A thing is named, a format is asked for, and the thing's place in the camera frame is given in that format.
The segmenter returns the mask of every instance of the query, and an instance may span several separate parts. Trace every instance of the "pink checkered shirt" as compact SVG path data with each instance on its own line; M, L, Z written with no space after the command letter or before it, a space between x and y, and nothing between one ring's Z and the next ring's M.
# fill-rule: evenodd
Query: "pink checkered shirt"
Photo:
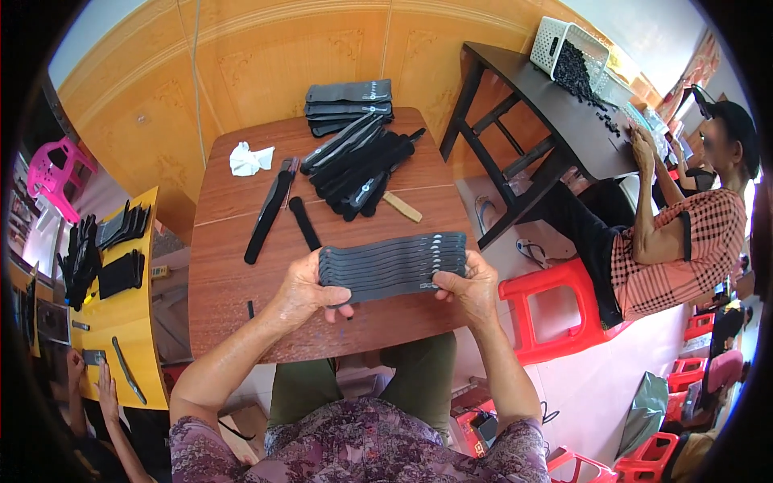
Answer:
M684 212L690 215L690 261L637 264L633 260L633 227L612 242L612 289L625 320L655 314L712 291L738 260L746 209L737 193L715 189L690 196L660 212L655 229Z

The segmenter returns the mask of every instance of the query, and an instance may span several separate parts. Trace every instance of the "olive green pants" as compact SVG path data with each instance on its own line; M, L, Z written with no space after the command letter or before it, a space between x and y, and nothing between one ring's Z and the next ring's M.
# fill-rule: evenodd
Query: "olive green pants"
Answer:
M445 442L456 360L454 332L382 349L380 358L395 374L379 399L424 421ZM272 390L269 427L298 422L343 399L332 359L277 364Z

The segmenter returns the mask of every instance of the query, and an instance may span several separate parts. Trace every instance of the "red plastic stool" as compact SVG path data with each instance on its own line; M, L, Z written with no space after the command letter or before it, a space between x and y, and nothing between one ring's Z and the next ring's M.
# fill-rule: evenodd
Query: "red plastic stool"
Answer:
M709 359L705 357L677 359L674 362L673 371L666 376L666 380L669 382L669 393L687 391L690 384L703 379L708 362Z
M582 456L581 454L577 454L574 451L569 450L566 446L559 446L556 452L558 451L563 451L563 453L547 462L548 472L555 470L556 468L570 462L571 460L576 460L574 465L574 476L569 481L551 478L550 480L553 483L577 483L577 480L580 478L580 466L582 466L583 461L590 464L591 466L595 466L598 469L598 476L592 478L591 480L587 480L588 483L614 483L617 479L617 474L614 471L609 469L609 467L599 463L598 461L593 461L590 458Z
M700 337L714 330L714 314L696 315L687 319L687 330L684 332L684 340Z
M562 338L538 344L529 312L529 296L562 285L574 292L581 323L568 329L567 335ZM515 352L522 366L577 354L594 345L611 341L633 323L623 322L607 331L601 327L593 282L579 258L500 282L499 300L510 300L515 305L516 319L512 321L512 327L520 337L521 348Z
M658 446L658 441L668 444ZM644 444L636 448L629 456L621 458L615 465L618 481L660 481L669 458L679 443L679 437L670 433L655 433Z

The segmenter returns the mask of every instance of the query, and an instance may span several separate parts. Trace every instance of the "sandal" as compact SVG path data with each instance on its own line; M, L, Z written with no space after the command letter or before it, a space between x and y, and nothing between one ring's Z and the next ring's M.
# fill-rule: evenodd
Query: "sandal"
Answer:
M475 198L475 215L478 217L478 225L481 228L482 235L485 235L485 233L488 231L485 227L485 224L483 223L483 212L485 212L485 209L489 208L490 206L496 210L494 203L491 202L488 196L479 196L478 198Z
M550 268L550 265L546 262L547 255L545 250L536 243L532 243L526 238L519 238L516 242L516 248L524 257L531 259L531 261L545 270Z

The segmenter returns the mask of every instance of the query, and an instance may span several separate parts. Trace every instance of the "black table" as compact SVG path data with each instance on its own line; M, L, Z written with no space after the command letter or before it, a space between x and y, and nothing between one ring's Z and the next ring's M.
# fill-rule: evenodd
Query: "black table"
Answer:
M628 134L625 133L628 122L624 113L611 107L607 113L602 113L608 114L611 121L618 124L621 131L618 138L596 117L596 107L578 102L575 96L551 81L550 76L536 70L529 56L474 42L465 42L462 50L472 56L472 64L448 122L440 153L447 162L457 135L461 134L507 205L507 213L478 241L481 250L528 212L571 166L577 166L580 173L592 182L638 172ZM512 94L470 126L465 118L486 69L501 78L512 89ZM529 152L524 152L499 120L520 101L525 102L550 131L550 135ZM499 169L479 140L480 134L491 124L499 128L520 156L503 170ZM532 185L521 196L516 196L508 180L542 158L550 149L553 149L552 152L532 175Z

